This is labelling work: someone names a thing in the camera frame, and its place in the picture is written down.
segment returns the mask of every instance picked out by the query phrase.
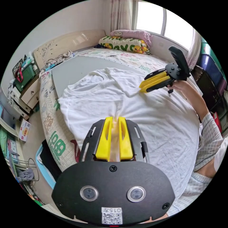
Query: pink curtain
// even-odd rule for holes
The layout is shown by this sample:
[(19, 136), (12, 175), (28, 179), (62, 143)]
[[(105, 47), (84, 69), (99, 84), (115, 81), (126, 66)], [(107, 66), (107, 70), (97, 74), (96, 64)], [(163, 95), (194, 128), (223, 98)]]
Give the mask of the pink curtain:
[(201, 35), (195, 29), (193, 29), (192, 45), (189, 49), (189, 52), (186, 58), (190, 70), (193, 70), (197, 63), (197, 60), (200, 55), (200, 49), (201, 49)]
[(110, 30), (132, 29), (133, 0), (110, 0)]

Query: black cloth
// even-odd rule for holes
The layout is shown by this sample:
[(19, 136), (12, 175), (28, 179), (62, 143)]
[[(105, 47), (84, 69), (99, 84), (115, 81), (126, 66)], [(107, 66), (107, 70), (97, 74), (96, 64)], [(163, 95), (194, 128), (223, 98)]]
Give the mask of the black cloth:
[(52, 174), (55, 181), (57, 181), (57, 179), (60, 176), (60, 174), (62, 173), (62, 171), (60, 170), (60, 168), (56, 164), (46, 140), (44, 140), (42, 142), (42, 146), (43, 146), (43, 149), (42, 149), (42, 152), (40, 154), (40, 158), (42, 160), (42, 163), (49, 170), (49, 172)]

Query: t-shirt sleeve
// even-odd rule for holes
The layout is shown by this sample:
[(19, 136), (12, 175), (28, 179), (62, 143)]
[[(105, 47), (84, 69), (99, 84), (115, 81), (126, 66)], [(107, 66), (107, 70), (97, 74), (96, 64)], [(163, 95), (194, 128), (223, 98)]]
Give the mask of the t-shirt sleeve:
[(205, 115), (205, 117), (202, 120), (202, 125), (203, 125), (202, 137), (203, 137), (204, 145), (207, 145), (207, 144), (213, 143), (216, 140), (222, 139), (219, 128), (210, 113), (207, 113)]
[(223, 138), (212, 115), (207, 113), (202, 120), (202, 138), (200, 140), (194, 171), (206, 165), (218, 151)]

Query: green storage box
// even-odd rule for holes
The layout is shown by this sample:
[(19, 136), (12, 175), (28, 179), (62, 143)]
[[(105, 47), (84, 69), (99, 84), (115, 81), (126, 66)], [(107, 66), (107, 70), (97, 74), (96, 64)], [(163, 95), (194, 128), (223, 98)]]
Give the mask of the green storage box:
[(29, 64), (25, 67), (25, 69), (22, 71), (23, 75), (23, 81), (19, 82), (17, 79), (14, 81), (16, 88), (22, 92), (23, 88), (26, 86), (26, 84), (36, 75), (36, 73), (33, 70), (32, 64)]

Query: bedside cabinet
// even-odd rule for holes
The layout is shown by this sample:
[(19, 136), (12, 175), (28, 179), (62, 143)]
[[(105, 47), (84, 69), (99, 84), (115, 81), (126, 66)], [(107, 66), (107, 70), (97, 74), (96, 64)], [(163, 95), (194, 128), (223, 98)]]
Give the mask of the bedside cabinet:
[(36, 75), (23, 89), (20, 99), (31, 109), (39, 102), (40, 81)]

